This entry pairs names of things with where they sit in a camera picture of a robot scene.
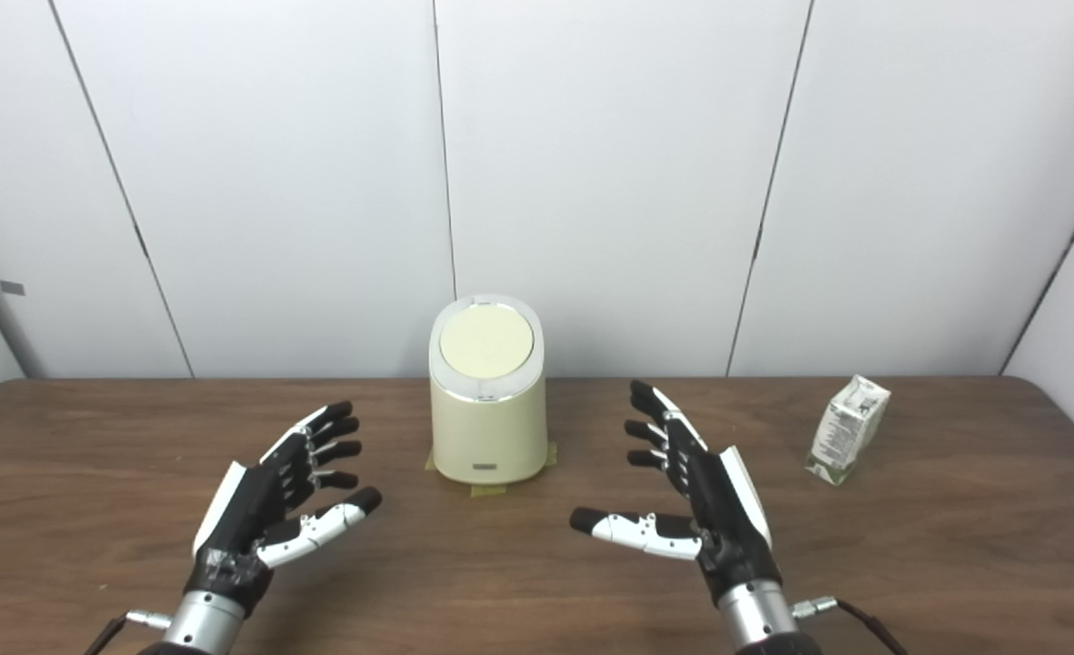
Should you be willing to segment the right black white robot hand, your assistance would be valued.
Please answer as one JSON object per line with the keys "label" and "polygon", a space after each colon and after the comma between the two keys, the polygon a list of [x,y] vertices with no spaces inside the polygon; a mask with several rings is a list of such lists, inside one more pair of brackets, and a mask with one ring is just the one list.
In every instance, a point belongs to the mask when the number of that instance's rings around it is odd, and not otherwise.
{"label": "right black white robot hand", "polygon": [[629,451],[627,463],[665,474],[688,503],[690,516],[577,507],[570,527],[649,555],[696,562],[714,601],[738,586],[781,584],[766,514],[737,449],[711,451],[657,387],[633,380],[629,403],[645,420],[629,419],[624,430],[649,448]]}

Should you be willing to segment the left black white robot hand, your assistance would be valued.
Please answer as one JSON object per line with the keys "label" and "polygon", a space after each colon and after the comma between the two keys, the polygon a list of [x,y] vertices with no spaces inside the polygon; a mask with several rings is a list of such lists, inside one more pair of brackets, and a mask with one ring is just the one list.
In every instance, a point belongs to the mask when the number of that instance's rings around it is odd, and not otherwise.
{"label": "left black white robot hand", "polygon": [[193,539],[184,592],[212,594],[250,617],[275,569],[313,554],[353,528],[382,503],[354,474],[328,469],[362,443],[349,439],[359,420],[349,401],[297,420],[251,466],[233,461]]}

